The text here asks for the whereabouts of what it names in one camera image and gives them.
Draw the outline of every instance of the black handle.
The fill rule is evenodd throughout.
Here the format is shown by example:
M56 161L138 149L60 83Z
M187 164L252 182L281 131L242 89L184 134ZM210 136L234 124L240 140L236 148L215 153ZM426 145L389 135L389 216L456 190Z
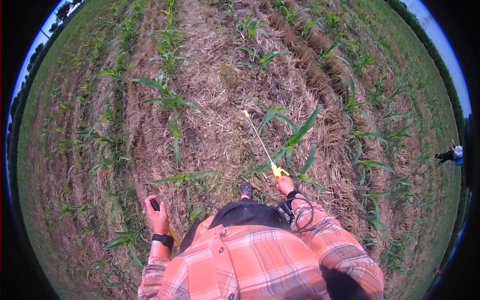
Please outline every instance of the black handle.
M155 209L156 211L160 210L160 206L158 205L158 202L156 201L156 199L150 200L150 204L152 205L153 209Z

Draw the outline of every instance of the blue object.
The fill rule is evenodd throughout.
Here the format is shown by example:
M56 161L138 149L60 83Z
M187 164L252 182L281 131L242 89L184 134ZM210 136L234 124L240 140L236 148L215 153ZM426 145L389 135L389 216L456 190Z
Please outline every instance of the blue object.
M463 165L463 157L459 157L455 160L455 167Z

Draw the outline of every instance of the field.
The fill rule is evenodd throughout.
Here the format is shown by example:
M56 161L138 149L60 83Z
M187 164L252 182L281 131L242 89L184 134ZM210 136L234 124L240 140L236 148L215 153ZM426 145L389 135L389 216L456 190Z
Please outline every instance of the field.
M95 0L45 56L19 135L25 225L63 298L136 297L150 194L180 238L242 181L282 201L243 109L378 262L386 297L423 295L460 196L460 169L433 156L458 135L431 57L385 2Z

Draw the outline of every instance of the yellow sprayer handle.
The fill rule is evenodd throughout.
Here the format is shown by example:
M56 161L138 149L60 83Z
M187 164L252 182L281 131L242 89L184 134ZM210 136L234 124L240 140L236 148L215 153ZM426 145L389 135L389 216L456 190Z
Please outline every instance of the yellow sprayer handle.
M277 177L282 178L282 173L285 173L285 175L287 176L290 175L287 171L283 170L282 168L277 168L277 166L274 163L272 163L272 171L275 178Z
M172 227L170 227L170 225L168 226L168 233L173 237L173 240L177 243L177 245L180 247L180 240L179 238L177 237L177 235L175 234L175 232L173 232L173 229Z

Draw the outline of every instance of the left hand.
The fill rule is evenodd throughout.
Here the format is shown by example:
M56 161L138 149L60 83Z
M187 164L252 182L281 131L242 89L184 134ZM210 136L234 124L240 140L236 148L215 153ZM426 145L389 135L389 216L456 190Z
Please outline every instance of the left hand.
M154 233L167 235L168 234L168 215L167 215L167 207L165 206L165 202L160 203L160 210L156 211L153 209L150 200L156 199L156 195L148 196L145 199L145 207L146 207L146 214L148 217L148 222L150 226L153 228Z

